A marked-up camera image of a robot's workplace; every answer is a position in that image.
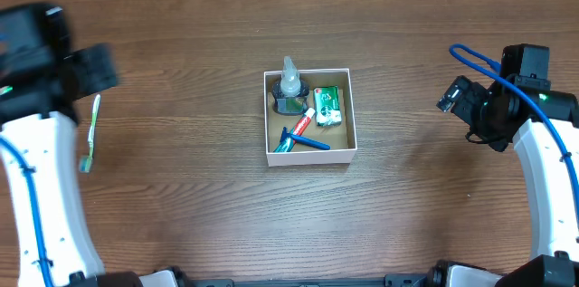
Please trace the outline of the open white cardboard box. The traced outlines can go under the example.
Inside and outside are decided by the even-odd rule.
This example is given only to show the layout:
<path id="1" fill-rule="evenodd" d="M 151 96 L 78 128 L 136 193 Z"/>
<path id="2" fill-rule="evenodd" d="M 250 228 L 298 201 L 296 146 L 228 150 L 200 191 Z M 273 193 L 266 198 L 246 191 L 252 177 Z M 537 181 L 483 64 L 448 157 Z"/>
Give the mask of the open white cardboard box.
<path id="1" fill-rule="evenodd" d="M 292 129 L 299 121 L 298 116 L 284 116 L 273 110 L 272 86 L 281 78 L 280 71 L 263 74 L 263 111 L 265 129 L 265 154 L 270 167 L 293 165 L 349 164 L 357 152 L 356 120 L 350 70 L 313 69 L 301 70 L 300 77 L 314 89 L 317 87 L 338 87 L 342 123 L 338 126 L 319 127 L 314 121 L 305 129 L 304 136 L 330 146 L 329 150 L 319 150 L 295 145 L 292 151 L 276 153 L 283 128 Z"/>

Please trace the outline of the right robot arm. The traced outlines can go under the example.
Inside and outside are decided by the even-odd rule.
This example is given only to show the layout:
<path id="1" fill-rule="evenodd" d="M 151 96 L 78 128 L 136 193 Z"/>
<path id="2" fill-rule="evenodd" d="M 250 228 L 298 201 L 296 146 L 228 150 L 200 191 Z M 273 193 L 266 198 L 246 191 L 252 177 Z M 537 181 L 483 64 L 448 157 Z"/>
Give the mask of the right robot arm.
<path id="1" fill-rule="evenodd" d="M 457 77 L 437 106 L 469 130 L 470 143 L 497 152 L 513 147 L 524 174 L 531 216 L 529 262 L 499 275 L 441 260 L 421 286 L 575 286 L 578 283 L 578 99 L 554 91 L 550 52 L 528 43 L 504 48 L 500 61 L 464 44 L 450 46 L 457 61 L 493 80 L 484 87 Z"/>

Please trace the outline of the blue disposable razor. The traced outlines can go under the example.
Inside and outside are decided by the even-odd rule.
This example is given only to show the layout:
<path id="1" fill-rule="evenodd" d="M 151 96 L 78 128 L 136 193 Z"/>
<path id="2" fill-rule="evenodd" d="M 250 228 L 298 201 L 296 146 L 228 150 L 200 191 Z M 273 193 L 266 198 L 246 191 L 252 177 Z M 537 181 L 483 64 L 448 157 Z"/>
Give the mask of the blue disposable razor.
<path id="1" fill-rule="evenodd" d="M 317 149 L 321 149 L 321 150 L 330 150 L 329 145 L 322 143 L 322 142 L 315 141 L 313 139 L 305 138 L 305 137 L 302 137 L 300 135 L 295 135 L 293 133 L 290 133 L 286 127 L 284 127 L 282 132 L 281 132 L 280 141 L 283 141 L 284 139 L 292 139 L 296 143 L 299 143 L 299 144 L 302 144 L 305 146 L 309 146 L 312 148 L 317 148 Z"/>

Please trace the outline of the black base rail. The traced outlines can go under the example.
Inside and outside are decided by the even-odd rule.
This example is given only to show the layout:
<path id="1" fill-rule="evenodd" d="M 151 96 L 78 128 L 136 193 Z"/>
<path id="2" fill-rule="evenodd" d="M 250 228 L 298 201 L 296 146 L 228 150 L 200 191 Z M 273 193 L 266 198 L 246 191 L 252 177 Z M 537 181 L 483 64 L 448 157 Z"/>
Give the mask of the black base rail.
<path id="1" fill-rule="evenodd" d="M 378 278 L 338 278 L 301 280 L 235 281 L 232 279 L 194 280 L 178 267 L 139 276 L 143 287 L 422 287 L 425 274 L 392 273 Z"/>

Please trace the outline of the green Dettol soap pack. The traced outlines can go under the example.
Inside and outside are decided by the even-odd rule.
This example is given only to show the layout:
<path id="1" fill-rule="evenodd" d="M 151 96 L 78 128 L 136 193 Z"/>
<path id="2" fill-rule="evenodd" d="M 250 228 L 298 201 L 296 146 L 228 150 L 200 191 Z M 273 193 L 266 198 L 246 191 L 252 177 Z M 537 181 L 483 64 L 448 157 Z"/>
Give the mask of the green Dettol soap pack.
<path id="1" fill-rule="evenodd" d="M 314 89 L 316 123 L 320 127 L 338 126 L 342 122 L 337 86 Z"/>

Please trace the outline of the green white toothbrush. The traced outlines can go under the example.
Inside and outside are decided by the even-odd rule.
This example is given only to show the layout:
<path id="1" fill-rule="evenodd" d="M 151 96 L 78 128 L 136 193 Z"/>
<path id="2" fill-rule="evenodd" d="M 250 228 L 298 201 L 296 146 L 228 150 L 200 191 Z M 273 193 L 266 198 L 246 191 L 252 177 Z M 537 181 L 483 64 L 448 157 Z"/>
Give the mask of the green white toothbrush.
<path id="1" fill-rule="evenodd" d="M 94 98 L 91 108 L 91 121 L 90 127 L 87 134 L 87 143 L 89 147 L 89 153 L 85 156 L 82 156 L 79 163 L 79 171 L 81 173 L 90 173 L 92 163 L 94 160 L 94 149 L 95 149 L 95 133 L 96 133 L 96 125 L 98 121 L 98 116 L 100 112 L 100 102 L 101 102 L 101 95 L 97 94 Z"/>

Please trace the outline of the Colgate toothpaste tube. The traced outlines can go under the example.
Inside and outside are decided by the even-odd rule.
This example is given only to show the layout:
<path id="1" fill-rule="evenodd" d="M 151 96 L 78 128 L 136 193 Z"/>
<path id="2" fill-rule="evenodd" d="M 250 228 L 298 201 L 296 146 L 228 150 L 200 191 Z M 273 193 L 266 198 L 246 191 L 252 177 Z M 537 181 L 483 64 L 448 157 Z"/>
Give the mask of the Colgate toothpaste tube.
<path id="1" fill-rule="evenodd" d="M 301 136 L 306 130 L 310 122 L 312 121 L 316 111 L 313 108 L 309 108 L 302 118 L 296 123 L 296 125 L 289 131 L 289 133 L 297 136 Z M 280 144 L 274 149 L 274 153 L 284 153 L 292 151 L 296 142 L 292 138 L 283 138 L 280 140 Z"/>

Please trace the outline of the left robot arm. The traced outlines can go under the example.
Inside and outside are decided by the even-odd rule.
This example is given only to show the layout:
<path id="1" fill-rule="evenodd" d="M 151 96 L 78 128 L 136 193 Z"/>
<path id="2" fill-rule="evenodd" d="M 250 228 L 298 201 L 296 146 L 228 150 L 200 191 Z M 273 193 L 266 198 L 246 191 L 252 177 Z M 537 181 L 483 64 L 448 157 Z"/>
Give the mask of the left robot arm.
<path id="1" fill-rule="evenodd" d="M 18 235 L 20 286 L 139 286 L 106 273 L 77 179 L 76 100 L 119 82 L 105 43 L 74 50 L 64 11 L 38 2 L 1 12 L 1 159 Z"/>

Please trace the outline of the blue mouthwash spray bottle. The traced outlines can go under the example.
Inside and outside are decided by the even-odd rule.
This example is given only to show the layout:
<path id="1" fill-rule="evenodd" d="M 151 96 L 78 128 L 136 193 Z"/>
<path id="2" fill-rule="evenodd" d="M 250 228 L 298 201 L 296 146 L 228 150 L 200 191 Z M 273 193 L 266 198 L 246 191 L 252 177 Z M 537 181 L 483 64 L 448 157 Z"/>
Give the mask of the blue mouthwash spray bottle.
<path id="1" fill-rule="evenodd" d="M 284 57 L 281 78 L 274 82 L 271 93 L 274 98 L 273 109 L 280 115 L 301 115 L 308 109 L 309 85 L 300 78 L 289 56 Z"/>

